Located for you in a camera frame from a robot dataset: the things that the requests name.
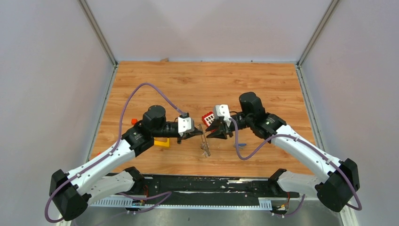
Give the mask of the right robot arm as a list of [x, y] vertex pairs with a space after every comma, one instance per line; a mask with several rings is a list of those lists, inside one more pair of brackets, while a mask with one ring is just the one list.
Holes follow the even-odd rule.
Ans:
[[250, 129], [263, 142], [247, 157], [236, 148], [237, 156], [245, 161], [252, 158], [265, 144], [273, 144], [289, 153], [306, 166], [313, 176], [279, 169], [271, 177], [269, 191], [274, 196], [296, 192], [317, 197], [328, 209], [340, 212], [345, 206], [361, 211], [363, 206], [357, 194], [360, 188], [357, 163], [348, 158], [341, 160], [321, 150], [299, 135], [285, 120], [269, 113], [254, 92], [239, 96], [241, 111], [233, 113], [228, 105], [215, 105], [214, 120], [206, 129], [208, 138], [238, 142], [239, 130]]

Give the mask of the grey metal keyring disc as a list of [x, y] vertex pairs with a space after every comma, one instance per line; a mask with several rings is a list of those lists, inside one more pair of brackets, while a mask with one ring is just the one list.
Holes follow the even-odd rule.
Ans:
[[200, 147], [204, 151], [203, 155], [205, 157], [210, 157], [211, 153], [210, 153], [210, 149], [209, 149], [209, 144], [206, 140], [206, 131], [203, 129], [201, 124], [198, 124], [198, 129], [202, 132]]

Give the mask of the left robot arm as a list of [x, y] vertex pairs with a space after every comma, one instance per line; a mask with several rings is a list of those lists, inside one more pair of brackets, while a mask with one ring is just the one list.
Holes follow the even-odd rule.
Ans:
[[195, 127], [188, 113], [181, 114], [176, 121], [167, 121], [166, 110], [153, 105], [143, 118], [128, 129], [110, 148], [83, 165], [64, 172], [61, 169], [51, 176], [49, 196], [65, 221], [81, 215], [89, 205], [107, 196], [130, 191], [140, 194], [144, 189], [143, 176], [134, 167], [107, 177], [117, 166], [138, 157], [154, 146], [156, 138], [182, 140], [203, 135]]

